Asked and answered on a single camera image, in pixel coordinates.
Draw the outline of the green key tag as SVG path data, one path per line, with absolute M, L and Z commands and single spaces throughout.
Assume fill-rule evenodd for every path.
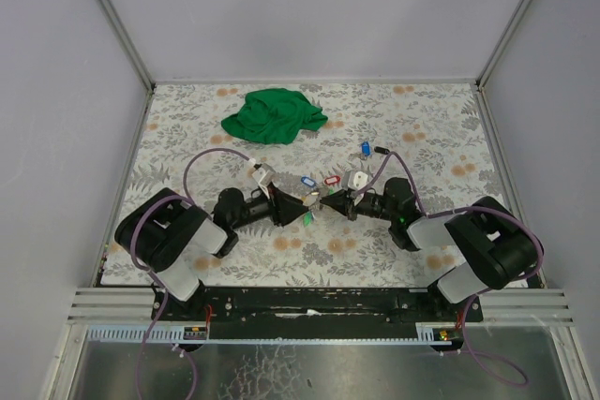
M 305 227 L 308 227 L 309 225 L 311 225 L 313 222 L 315 221 L 315 217 L 314 214 L 312 212 L 308 212 L 304 215 L 303 217 L 303 225 Z

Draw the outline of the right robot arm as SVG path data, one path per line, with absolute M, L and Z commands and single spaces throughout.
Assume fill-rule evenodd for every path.
M 417 205 L 410 181 L 394 177 L 382 194 L 355 195 L 347 187 L 324 197 L 321 204 L 351 221 L 359 215 L 387 220 L 393 243 L 403 250 L 456 247 L 464 262 L 432 284 L 450 304 L 505 288 L 536 268 L 543 256 L 539 239 L 492 197 L 427 216 Z

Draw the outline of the blue key tag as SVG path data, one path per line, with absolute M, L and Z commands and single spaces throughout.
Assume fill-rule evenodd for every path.
M 312 179 L 309 179 L 309 178 L 307 178 L 307 177 L 302 177 L 302 178 L 301 178 L 301 183 L 302 183 L 303 185 L 306 185 L 306 186 L 308 186 L 308 187 L 313 187 L 313 186 L 314 186 L 314 182 L 313 182 L 313 180 L 312 180 Z

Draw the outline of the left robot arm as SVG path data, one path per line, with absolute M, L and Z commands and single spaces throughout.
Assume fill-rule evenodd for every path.
M 114 240 L 129 252 L 136 266 L 153 274 L 158 284 L 180 303 L 188 302 L 202 282 L 185 262 L 187 252 L 222 259 L 239 241 L 236 231 L 263 219 L 285 227 L 308 207 L 270 184 L 245 198 L 241 190 L 222 190 L 211 214 L 163 188 L 117 226 Z

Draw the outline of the red key tag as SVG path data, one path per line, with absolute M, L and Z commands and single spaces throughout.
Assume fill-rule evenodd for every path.
M 325 185 L 337 185 L 340 181 L 340 178 L 337 175 L 332 175 L 323 180 Z

